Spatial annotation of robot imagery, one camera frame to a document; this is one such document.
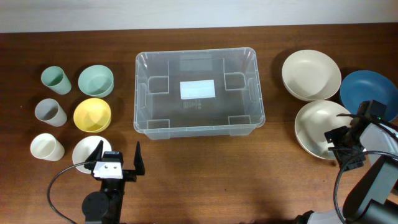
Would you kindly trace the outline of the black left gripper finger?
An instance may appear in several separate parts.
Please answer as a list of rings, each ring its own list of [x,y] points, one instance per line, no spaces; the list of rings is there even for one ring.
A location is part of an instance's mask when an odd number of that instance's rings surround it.
[[[146,169],[142,159],[141,145],[139,141],[136,144],[136,150],[134,155],[134,167],[136,175],[145,175]]]
[[[102,158],[103,140],[100,140],[95,150],[87,157],[86,162],[97,162]]]

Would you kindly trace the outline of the blue plate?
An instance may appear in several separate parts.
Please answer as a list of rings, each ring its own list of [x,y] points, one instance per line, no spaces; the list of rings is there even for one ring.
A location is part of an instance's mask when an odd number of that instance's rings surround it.
[[[340,101],[353,114],[364,101],[376,100],[386,105],[384,119],[397,118],[397,87],[380,73],[359,70],[350,73],[341,82]]]

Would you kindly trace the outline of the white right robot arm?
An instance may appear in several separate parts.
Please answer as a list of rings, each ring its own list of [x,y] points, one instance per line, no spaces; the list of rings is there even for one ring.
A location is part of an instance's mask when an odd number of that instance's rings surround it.
[[[325,100],[305,105],[295,119],[295,135],[311,155],[338,162],[333,189],[334,208],[308,211],[294,223],[397,223],[397,204],[388,199],[397,193],[397,126],[386,121],[386,106],[364,101],[355,114]],[[338,205],[338,187],[344,172],[372,165]]]

